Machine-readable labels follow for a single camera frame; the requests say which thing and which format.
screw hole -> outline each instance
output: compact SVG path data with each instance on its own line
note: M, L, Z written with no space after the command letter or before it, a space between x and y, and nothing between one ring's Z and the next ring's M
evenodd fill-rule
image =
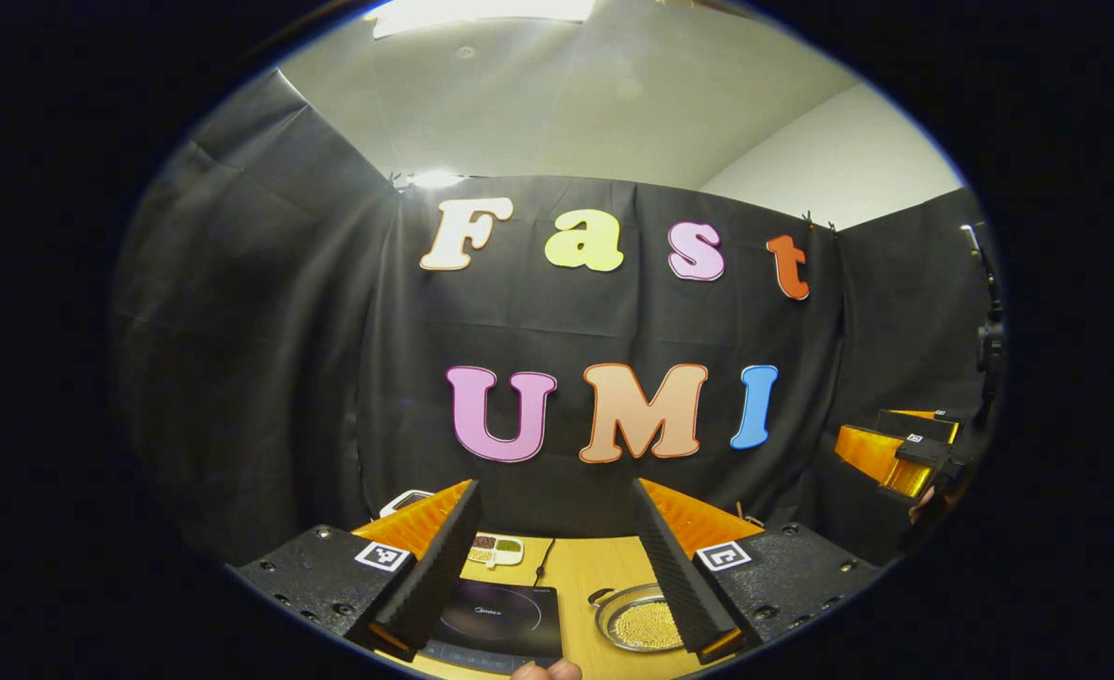
M780 608L774 605L763 605L754 610L754 619L760 621L774 619L776 615L780 615Z

metal pan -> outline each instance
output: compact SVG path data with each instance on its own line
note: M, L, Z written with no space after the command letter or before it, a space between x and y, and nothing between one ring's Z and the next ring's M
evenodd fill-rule
M608 593L615 594L599 602ZM586 601L598 609L595 625L600 635L622 650L665 652L683 645L670 605L657 584L634 585L623 591L593 591Z

hand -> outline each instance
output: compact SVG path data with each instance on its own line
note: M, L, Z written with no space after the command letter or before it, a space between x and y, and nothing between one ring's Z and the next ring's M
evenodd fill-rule
M548 667L548 671L529 661L510 674L510 680L583 680L583 669L578 664L561 659Z
M928 501L931 498L934 498L934 486L929 487L926 494L922 494L922 499L919 501L919 504L916 504L916 506L910 508L910 524L913 524L919 519L920 514L922 514L922 507L926 506Z

induction cooktop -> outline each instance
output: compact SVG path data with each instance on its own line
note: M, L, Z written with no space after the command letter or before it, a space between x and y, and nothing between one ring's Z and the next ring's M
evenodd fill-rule
M553 666L561 658L557 590L462 577L419 653L502 674L529 661Z

white wall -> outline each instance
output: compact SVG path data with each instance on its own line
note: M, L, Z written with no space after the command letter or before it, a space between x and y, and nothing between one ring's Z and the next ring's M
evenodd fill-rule
M962 186L950 161L885 96L857 85L765 138L703 193L838 229Z

